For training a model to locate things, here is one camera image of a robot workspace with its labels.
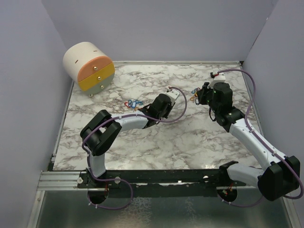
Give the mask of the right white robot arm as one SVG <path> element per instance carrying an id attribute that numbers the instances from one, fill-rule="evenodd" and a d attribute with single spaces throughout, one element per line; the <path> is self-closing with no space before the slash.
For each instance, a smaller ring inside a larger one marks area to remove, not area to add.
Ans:
<path id="1" fill-rule="evenodd" d="M 228 186 L 241 181 L 259 189 L 264 198 L 274 201 L 300 189 L 300 161 L 276 150 L 245 118 L 245 114 L 232 104 L 233 92 L 228 83 L 205 82 L 197 92 L 196 104 L 208 105 L 212 121 L 217 122 L 228 133 L 236 137 L 256 158 L 261 169 L 246 167 L 236 161 L 222 165 L 218 174 L 219 182 Z"/>

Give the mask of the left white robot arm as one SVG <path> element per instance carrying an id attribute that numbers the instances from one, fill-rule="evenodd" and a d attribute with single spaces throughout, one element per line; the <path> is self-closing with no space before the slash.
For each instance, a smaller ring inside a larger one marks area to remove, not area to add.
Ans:
<path id="1" fill-rule="evenodd" d="M 101 110 L 94 116 L 80 132 L 83 143 L 89 149 L 88 181 L 92 186 L 98 188 L 104 184 L 105 153 L 118 134 L 133 129 L 149 128 L 156 125 L 159 120 L 168 118 L 179 95 L 175 89 L 159 94 L 152 104 L 137 110 L 134 114 L 118 116 Z"/>

